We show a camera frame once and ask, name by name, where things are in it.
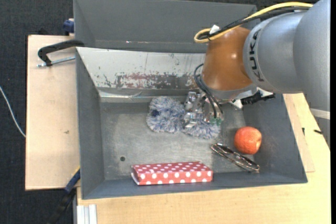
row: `black wire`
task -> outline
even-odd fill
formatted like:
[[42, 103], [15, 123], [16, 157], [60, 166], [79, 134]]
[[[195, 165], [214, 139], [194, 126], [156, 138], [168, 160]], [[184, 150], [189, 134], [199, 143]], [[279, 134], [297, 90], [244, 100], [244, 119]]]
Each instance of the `black wire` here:
[[216, 31], [215, 33], [212, 33], [212, 34], [209, 34], [209, 32], [204, 32], [202, 34], [200, 34], [198, 36], [198, 40], [204, 40], [204, 39], [209, 39], [213, 36], [216, 36], [224, 31], [227, 31], [235, 26], [238, 26], [238, 25], [241, 25], [241, 24], [245, 24], [245, 23], [248, 23], [252, 20], [255, 20], [255, 19], [266, 19], [268, 17], [271, 17], [271, 16], [276, 16], [276, 15], [281, 15], [281, 14], [284, 14], [284, 13], [289, 13], [289, 12], [293, 12], [294, 10], [307, 10], [309, 9], [308, 7], [285, 7], [285, 8], [281, 8], [281, 9], [277, 9], [277, 10], [271, 10], [267, 13], [263, 13], [263, 14], [260, 14], [258, 16], [255, 16], [255, 17], [252, 17], [252, 18], [241, 18], [233, 23], [230, 23], [224, 27], [222, 27], [220, 30]]
[[200, 64], [200, 65], [198, 65], [198, 66], [195, 68], [195, 70], [194, 70], [194, 80], [195, 80], [197, 86], [198, 86], [201, 90], [203, 90], [203, 91], [205, 92], [205, 96], [208, 98], [208, 100], [209, 100], [209, 102], [210, 102], [210, 105], [212, 106], [212, 108], [213, 108], [213, 110], [214, 110], [214, 117], [217, 118], [217, 112], [216, 112], [216, 109], [215, 109], [215, 105], [214, 105], [213, 101], [211, 100], [211, 98], [210, 98], [210, 96], [209, 96], [207, 90], [203, 88], [203, 86], [202, 86], [202, 84], [201, 84], [201, 81], [198, 79], [198, 78], [199, 78], [199, 75], [196, 75], [197, 70], [198, 70], [202, 65], [203, 65], [203, 64]]
[[195, 70], [194, 70], [194, 80], [197, 84], [197, 86], [203, 90], [205, 92], [206, 97], [208, 98], [210, 105], [212, 107], [212, 109], [214, 110], [214, 118], [217, 118], [217, 111], [215, 108], [215, 104], [218, 106], [218, 109], [220, 110], [221, 114], [223, 114], [223, 110], [221, 108], [221, 106], [219, 105], [219, 103], [217, 102], [216, 98], [211, 94], [211, 92], [209, 91], [208, 87], [205, 85], [205, 83], [200, 79], [201, 75], [196, 75], [198, 69], [203, 66], [204, 64], [200, 64], [198, 65]]

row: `kuka logo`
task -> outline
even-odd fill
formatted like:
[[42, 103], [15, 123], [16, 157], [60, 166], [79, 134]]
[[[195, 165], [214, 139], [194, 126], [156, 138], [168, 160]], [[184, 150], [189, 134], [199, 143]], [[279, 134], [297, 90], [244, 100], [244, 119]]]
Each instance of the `kuka logo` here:
[[250, 52], [249, 54], [251, 55], [250, 56], [250, 61], [252, 62], [252, 72], [254, 75], [256, 75], [256, 77], [258, 78], [258, 81], [260, 82], [263, 82], [264, 80], [261, 78], [261, 74], [258, 70], [258, 66], [257, 66], [257, 61], [256, 61], [256, 58], [255, 58], [255, 45], [256, 45], [256, 41], [257, 41], [257, 37], [258, 37], [258, 34], [260, 32], [261, 29], [259, 29], [258, 31], [256, 31], [254, 34], [253, 34], [253, 38], [252, 38], [252, 41], [250, 43]]

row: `red polka dot box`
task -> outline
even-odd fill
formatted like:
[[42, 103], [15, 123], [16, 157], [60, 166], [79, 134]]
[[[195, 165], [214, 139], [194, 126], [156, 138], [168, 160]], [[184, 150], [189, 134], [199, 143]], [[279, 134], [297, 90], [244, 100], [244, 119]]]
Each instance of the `red polka dot box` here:
[[138, 185], [210, 182], [213, 171], [201, 162], [132, 165], [132, 178]]

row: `wooden table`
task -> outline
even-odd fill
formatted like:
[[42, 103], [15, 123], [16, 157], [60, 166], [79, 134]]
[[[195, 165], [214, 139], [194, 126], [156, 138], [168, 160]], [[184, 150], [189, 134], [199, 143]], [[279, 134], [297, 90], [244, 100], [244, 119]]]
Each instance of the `wooden table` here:
[[[70, 38], [28, 39], [26, 190], [64, 188], [79, 165], [75, 62], [36, 67], [39, 48]], [[319, 128], [303, 94], [284, 98], [308, 183], [94, 200], [82, 200], [78, 187], [77, 204], [96, 204], [99, 224], [331, 223], [330, 150], [314, 132]]]

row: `yellow cable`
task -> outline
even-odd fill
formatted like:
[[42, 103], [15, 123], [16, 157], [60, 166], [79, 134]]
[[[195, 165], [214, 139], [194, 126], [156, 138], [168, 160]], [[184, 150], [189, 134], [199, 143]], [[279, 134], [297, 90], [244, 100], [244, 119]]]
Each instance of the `yellow cable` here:
[[[278, 8], [284, 8], [284, 7], [312, 7], [312, 4], [308, 4], [308, 3], [302, 3], [302, 2], [285, 2], [285, 3], [280, 3], [280, 4], [276, 4], [276, 5], [273, 5], [273, 6], [270, 6], [270, 7], [267, 7], [267, 8], [264, 8], [248, 17], [246, 17], [244, 20], [246, 19], [250, 19], [250, 18], [253, 18], [253, 17], [256, 17], [256, 16], [259, 16], [261, 14], [264, 14], [264, 13], [267, 13], [267, 12], [270, 12], [272, 10], [275, 10], [275, 9], [278, 9]], [[194, 41], [196, 43], [206, 43], [208, 41], [211, 41], [211, 40], [214, 40], [218, 37], [221, 37], [222, 35], [226, 34], [227, 32], [237, 28], [238, 26], [240, 25], [237, 25], [235, 27], [232, 27], [224, 32], [221, 32], [215, 36], [212, 36], [212, 37], [209, 37], [207, 39], [198, 39], [198, 37], [205, 33], [205, 32], [210, 32], [211, 28], [207, 28], [207, 29], [202, 29], [201, 31], [199, 31], [195, 37], [194, 37]]]

